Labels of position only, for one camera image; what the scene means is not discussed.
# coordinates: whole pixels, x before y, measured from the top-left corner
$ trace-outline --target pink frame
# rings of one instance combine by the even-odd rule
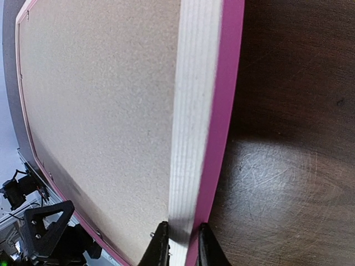
[[[43,167],[42,163],[37,157],[36,150],[34,148],[34,143],[32,140],[31,136],[31,130],[28,125],[28,117],[26,113],[26,104],[24,102],[24,96],[23,96],[23,89],[22,89],[22,81],[21,81],[21,61],[20,61],[20,55],[19,55],[19,27],[21,21],[26,17],[27,11],[29,11],[34,4],[37,2],[37,0],[26,0],[26,2],[23,4],[21,10],[19,11],[17,17],[16,17],[16,26],[15,26],[15,49],[16,49],[16,68],[17,68],[17,80],[18,80],[18,90],[19,90],[19,96],[21,100],[21,106],[22,106],[22,114],[24,118],[24,123],[27,131],[27,136],[29,140],[29,144],[31,146],[31,150],[33,153],[33,157],[35,159],[36,164],[38,165],[39,169],[42,171],[44,176],[46,177],[47,181],[50,183],[52,188],[55,190],[55,192],[58,194],[58,196],[66,201],[67,198],[64,196],[64,194],[60,191],[58,186],[52,181],[51,177],[49,176],[49,173],[45,170]],[[90,236],[112,257],[114,258],[117,262],[122,264],[123,266],[129,266],[130,264],[125,261],[108,243],[106,243],[104,240],[100,238],[100,236],[97,234],[94,228],[92,228],[89,223],[86,222],[86,220],[78,213],[77,211],[74,211],[75,217],[78,219],[82,227],[90,234]]]
[[[21,21],[26,17],[27,11],[29,11],[35,5],[36,2],[37,0],[26,0],[16,17],[15,44],[19,95],[21,100],[24,123],[26,126],[28,140],[32,149],[34,159],[40,170],[45,175],[47,181],[55,190],[55,192],[60,196],[60,198],[62,198],[62,200],[65,201],[67,200],[66,197],[60,191],[57,185],[52,181],[49,176],[49,173],[45,170],[45,168],[37,157],[31,136],[31,130],[28,125],[26,105],[23,96],[23,88],[21,81],[21,62],[19,57],[19,26]],[[187,253],[186,265],[188,266],[195,265],[198,253],[198,227],[202,222],[207,222],[209,219],[221,170],[237,79],[243,15],[244,0],[224,0],[219,58],[217,64],[215,95],[213,99],[210,132],[207,142],[206,157],[204,163],[204,170],[202,173],[200,192],[199,197],[197,199],[194,229],[192,231],[193,234],[191,236],[190,246]],[[95,241],[101,247],[103,247],[108,252],[111,257],[113,257],[117,262],[121,263],[122,265],[129,266],[129,263],[125,261],[108,243],[102,240],[96,233],[95,229],[93,229],[77,211],[74,212],[74,215],[76,216],[80,224],[83,226],[83,228],[95,239]]]
[[[244,0],[224,0],[210,131],[186,265],[195,265],[198,231],[208,222],[227,143],[240,57]]]

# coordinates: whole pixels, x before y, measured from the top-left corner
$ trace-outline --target wooden table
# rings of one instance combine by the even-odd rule
[[[246,1],[210,223],[233,265],[355,263],[355,3]]]

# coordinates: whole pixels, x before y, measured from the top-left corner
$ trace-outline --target black plastic mount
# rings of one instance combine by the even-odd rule
[[[169,266],[169,225],[158,225],[138,266]],[[207,223],[199,228],[199,256],[197,266],[231,266],[213,231]]]
[[[6,181],[0,189],[0,193],[4,194],[4,198],[9,200],[11,210],[20,207],[26,201],[26,196],[36,190],[44,200],[47,200],[49,197],[43,182],[32,172],[31,168],[26,163],[25,167],[26,172],[16,170],[14,176]],[[17,181],[16,176],[19,173],[25,176]]]
[[[83,256],[85,251],[91,259],[100,258],[102,248],[84,228],[79,224],[74,227],[68,225],[73,212],[71,201],[24,212],[21,237],[25,260],[21,262],[31,262],[24,265],[82,266],[87,262]],[[43,219],[58,213],[61,213],[58,220],[46,228]]]
[[[43,219],[59,212],[63,213],[57,222],[50,229],[46,229]],[[48,258],[57,246],[73,213],[74,205],[71,201],[26,210],[22,237],[27,257],[32,260]]]
[[[207,223],[200,225],[197,266],[231,266]]]
[[[161,222],[138,266],[169,266],[169,225]]]

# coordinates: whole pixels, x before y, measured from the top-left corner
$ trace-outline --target cork board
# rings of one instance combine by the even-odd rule
[[[19,25],[38,160],[137,264],[168,218],[180,1],[38,0]]]

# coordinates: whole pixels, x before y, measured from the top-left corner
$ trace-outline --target black bracket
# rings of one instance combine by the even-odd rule
[[[138,266],[169,266],[169,225],[158,225]],[[213,231],[207,223],[199,228],[199,256],[197,266],[231,266]]]
[[[161,222],[138,266],[169,266],[169,225]]]
[[[57,222],[46,229],[43,219],[59,212],[63,213]],[[25,223],[22,228],[27,257],[30,259],[48,258],[62,237],[73,212],[74,205],[71,201],[48,207],[27,209],[24,212]]]
[[[213,231],[207,223],[199,230],[199,257],[197,266],[231,266]]]

